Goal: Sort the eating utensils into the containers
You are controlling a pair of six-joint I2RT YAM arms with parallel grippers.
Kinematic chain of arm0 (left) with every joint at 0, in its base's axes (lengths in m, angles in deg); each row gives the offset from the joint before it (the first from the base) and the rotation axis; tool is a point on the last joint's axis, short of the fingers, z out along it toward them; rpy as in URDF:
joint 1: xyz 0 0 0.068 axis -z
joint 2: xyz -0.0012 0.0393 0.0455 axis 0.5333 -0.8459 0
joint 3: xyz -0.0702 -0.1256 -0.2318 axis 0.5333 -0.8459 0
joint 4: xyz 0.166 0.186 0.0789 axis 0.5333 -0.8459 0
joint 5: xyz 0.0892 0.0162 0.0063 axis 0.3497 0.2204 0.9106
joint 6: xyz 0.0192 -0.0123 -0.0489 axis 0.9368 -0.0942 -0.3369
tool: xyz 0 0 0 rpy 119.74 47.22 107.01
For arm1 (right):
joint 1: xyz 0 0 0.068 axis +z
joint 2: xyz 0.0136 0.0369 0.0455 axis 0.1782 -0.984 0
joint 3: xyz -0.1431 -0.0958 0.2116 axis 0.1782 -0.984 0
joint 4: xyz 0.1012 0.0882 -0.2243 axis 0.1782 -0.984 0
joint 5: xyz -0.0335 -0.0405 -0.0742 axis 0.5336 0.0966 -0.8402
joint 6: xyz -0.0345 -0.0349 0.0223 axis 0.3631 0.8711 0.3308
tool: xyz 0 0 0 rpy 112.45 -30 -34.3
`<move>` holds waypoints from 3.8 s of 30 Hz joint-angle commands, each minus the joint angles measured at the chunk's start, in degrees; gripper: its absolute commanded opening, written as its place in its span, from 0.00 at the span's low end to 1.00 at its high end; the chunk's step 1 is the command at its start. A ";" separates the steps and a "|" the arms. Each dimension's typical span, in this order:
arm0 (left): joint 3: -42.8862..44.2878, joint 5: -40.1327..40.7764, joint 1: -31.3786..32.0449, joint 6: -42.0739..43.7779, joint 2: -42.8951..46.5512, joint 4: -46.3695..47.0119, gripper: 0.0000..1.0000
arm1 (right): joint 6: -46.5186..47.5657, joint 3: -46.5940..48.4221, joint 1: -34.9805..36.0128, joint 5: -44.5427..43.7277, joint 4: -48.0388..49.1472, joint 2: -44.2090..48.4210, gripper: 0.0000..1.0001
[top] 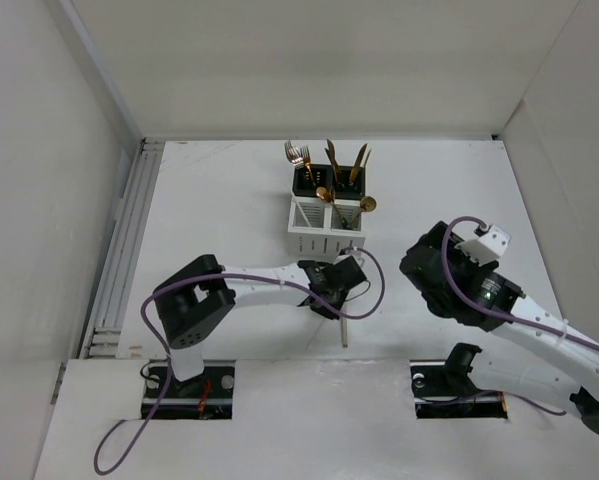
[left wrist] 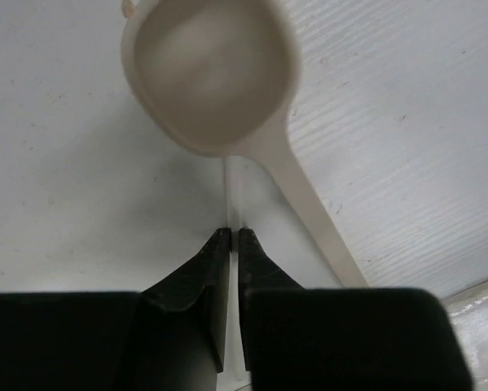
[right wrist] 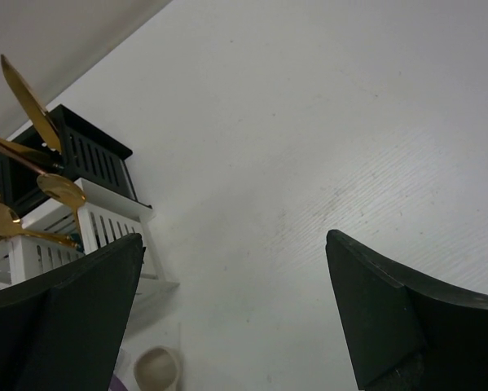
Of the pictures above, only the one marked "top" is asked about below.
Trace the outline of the gold fork green handle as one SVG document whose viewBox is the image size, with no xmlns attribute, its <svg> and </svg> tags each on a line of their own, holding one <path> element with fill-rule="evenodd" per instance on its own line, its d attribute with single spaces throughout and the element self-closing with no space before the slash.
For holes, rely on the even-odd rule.
<svg viewBox="0 0 599 480">
<path fill-rule="evenodd" d="M 306 168 L 306 170 L 308 172 L 308 175 L 310 177 L 312 185 L 316 186 L 316 181 L 315 181 L 315 177 L 313 175 L 312 166 L 311 166 L 311 156 L 310 156 L 309 147 L 307 145 L 302 146 L 300 148 L 300 152 L 301 152 L 301 156 L 303 158 L 304 167 Z"/>
</svg>

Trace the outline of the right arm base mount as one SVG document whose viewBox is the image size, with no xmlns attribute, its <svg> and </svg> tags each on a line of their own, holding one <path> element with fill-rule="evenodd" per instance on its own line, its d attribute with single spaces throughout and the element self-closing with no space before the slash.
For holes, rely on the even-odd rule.
<svg viewBox="0 0 599 480">
<path fill-rule="evenodd" d="M 458 343 L 445 360 L 410 362 L 411 390 L 418 419 L 507 419 L 504 396 L 477 388 L 469 379 L 476 345 Z"/>
</svg>

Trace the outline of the rose gold knife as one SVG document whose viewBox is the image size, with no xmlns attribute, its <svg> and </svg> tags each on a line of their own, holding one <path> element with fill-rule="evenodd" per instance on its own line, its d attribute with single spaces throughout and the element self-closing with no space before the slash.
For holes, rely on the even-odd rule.
<svg viewBox="0 0 599 480">
<path fill-rule="evenodd" d="M 343 172 L 336 160 L 335 146 L 331 141 L 328 141 L 328 157 L 333 169 L 333 175 L 337 185 L 343 184 Z"/>
</svg>

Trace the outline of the gold spoon green handle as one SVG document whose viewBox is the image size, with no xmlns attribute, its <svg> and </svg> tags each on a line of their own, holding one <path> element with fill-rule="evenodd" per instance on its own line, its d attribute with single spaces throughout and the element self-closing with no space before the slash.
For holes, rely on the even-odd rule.
<svg viewBox="0 0 599 480">
<path fill-rule="evenodd" d="M 315 195 L 318 199 L 326 204 L 331 202 L 330 192 L 325 187 L 318 187 L 315 191 Z"/>
<path fill-rule="evenodd" d="M 333 208 L 335 214 L 337 215 L 342 228 L 344 230 L 350 230 L 351 227 L 350 227 L 349 222 L 347 221 L 347 219 L 342 214 L 342 212 L 340 211 L 339 207 L 336 204 L 336 196 L 335 196 L 335 188 L 334 187 L 331 187 L 328 190 L 328 195 L 329 195 L 329 203 L 332 205 L 332 208 Z"/>
<path fill-rule="evenodd" d="M 377 208 L 377 201 L 372 196 L 365 196 L 359 202 L 359 211 L 350 221 L 350 227 L 357 227 L 363 213 L 373 212 Z"/>
</svg>

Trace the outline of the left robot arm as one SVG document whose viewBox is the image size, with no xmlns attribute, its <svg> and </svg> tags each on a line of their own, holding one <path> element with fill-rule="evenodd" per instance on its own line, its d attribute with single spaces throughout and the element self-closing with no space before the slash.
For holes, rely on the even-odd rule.
<svg viewBox="0 0 599 480">
<path fill-rule="evenodd" d="M 184 397 L 200 390 L 201 344 L 232 310 L 286 305 L 338 320 L 350 292 L 366 281 L 359 261 L 351 255 L 333 263 L 299 260 L 259 269 L 224 266 L 213 254 L 196 258 L 156 287 L 150 297 L 170 357 L 168 384 Z"/>
</svg>

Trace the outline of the gold knife green handle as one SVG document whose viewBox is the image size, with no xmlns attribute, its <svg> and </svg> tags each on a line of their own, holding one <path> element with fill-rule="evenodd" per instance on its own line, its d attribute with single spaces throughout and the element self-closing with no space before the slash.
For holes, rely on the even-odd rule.
<svg viewBox="0 0 599 480">
<path fill-rule="evenodd" d="M 341 169 L 336 161 L 335 146 L 330 139 L 326 140 L 326 144 L 327 147 L 325 148 L 325 152 L 333 170 L 334 181 L 336 184 L 339 184 Z"/>
<path fill-rule="evenodd" d="M 370 155 L 372 153 L 372 148 L 367 149 L 367 152 L 360 164 L 359 170 L 358 170 L 358 176 L 357 176 L 357 180 L 360 182 L 361 177 L 363 176 L 364 172 L 365 172 L 365 168 L 367 166 L 368 160 L 370 158 Z"/>
<path fill-rule="evenodd" d="M 360 150 L 359 150 L 359 152 L 357 154 L 356 160 L 355 160 L 355 162 L 353 164 L 352 170 L 351 170 L 350 175 L 349 175 L 349 184 L 350 185 L 354 185 L 355 182 L 356 182 L 356 179 L 358 177 L 358 174 L 359 174 L 359 171 L 360 171 L 360 168 L 361 168 L 361 163 L 362 163 L 362 161 L 364 159 L 364 156 L 366 154 L 367 147 L 368 147 L 368 144 L 365 143 L 360 148 Z"/>
</svg>

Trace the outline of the silver fork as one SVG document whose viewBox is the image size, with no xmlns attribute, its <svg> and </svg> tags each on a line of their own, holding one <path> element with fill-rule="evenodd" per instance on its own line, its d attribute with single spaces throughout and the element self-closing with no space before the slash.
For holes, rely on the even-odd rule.
<svg viewBox="0 0 599 480">
<path fill-rule="evenodd" d="M 284 151 L 288 162 L 294 168 L 299 169 L 303 167 L 304 163 L 300 149 L 295 147 L 290 140 L 284 142 Z"/>
</svg>

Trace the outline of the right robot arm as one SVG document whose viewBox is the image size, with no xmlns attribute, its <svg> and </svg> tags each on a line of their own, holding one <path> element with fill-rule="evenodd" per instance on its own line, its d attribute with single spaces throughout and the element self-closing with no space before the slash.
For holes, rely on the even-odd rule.
<svg viewBox="0 0 599 480">
<path fill-rule="evenodd" d="M 427 376 L 429 397 L 501 391 L 560 408 L 599 435 L 599 342 L 552 315 L 519 285 L 498 273 L 511 237 L 474 218 L 474 238 L 437 222 L 406 250 L 400 272 L 435 316 L 509 341 L 541 359 L 524 366 L 484 348 L 458 343 Z"/>
</svg>

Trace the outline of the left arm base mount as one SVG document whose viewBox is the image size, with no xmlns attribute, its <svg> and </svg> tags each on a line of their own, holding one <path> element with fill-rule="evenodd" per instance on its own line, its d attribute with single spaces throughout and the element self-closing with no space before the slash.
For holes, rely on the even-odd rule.
<svg viewBox="0 0 599 480">
<path fill-rule="evenodd" d="M 148 361 L 140 370 L 144 380 L 140 407 L 142 419 L 149 417 L 167 376 L 163 361 Z M 152 416 L 154 420 L 230 420 L 236 381 L 235 363 L 210 361 L 201 375 L 185 382 L 173 378 Z"/>
</svg>

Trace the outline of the beige plastic spoon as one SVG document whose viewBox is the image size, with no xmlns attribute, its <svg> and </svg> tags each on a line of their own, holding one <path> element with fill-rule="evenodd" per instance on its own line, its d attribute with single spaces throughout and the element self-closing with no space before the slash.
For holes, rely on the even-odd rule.
<svg viewBox="0 0 599 480">
<path fill-rule="evenodd" d="M 343 349 L 347 349 L 349 346 L 349 339 L 348 339 L 348 321 L 345 318 L 341 318 L 339 320 L 339 325 L 340 325 L 340 339 L 341 339 L 341 345 Z"/>
</svg>

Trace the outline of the rose gold fork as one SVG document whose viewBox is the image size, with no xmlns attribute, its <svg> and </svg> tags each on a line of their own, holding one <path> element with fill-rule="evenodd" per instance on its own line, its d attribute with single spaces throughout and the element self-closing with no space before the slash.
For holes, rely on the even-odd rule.
<svg viewBox="0 0 599 480">
<path fill-rule="evenodd" d="M 309 149 L 307 145 L 296 147 L 292 146 L 290 148 L 291 154 L 291 163 L 294 168 L 299 171 L 303 171 L 305 174 L 310 175 L 310 169 L 307 164 L 307 155 L 309 154 Z"/>
</svg>

